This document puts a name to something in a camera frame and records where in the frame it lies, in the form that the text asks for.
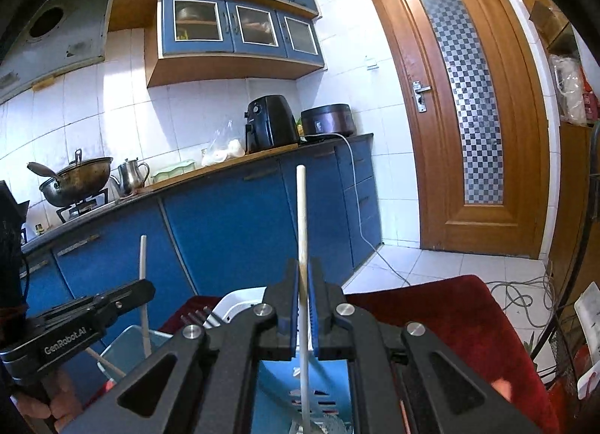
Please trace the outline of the person's left hand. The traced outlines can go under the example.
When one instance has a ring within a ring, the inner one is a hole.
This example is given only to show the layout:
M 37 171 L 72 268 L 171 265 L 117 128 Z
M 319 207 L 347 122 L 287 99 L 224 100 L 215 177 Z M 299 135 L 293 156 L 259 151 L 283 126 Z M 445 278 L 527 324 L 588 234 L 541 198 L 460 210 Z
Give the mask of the person's left hand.
M 54 418 L 52 425 L 60 433 L 70 422 L 83 411 L 69 375 L 59 369 L 46 378 L 54 394 L 50 401 L 40 401 L 19 392 L 10 398 L 20 415 L 32 419 L 47 420 Z

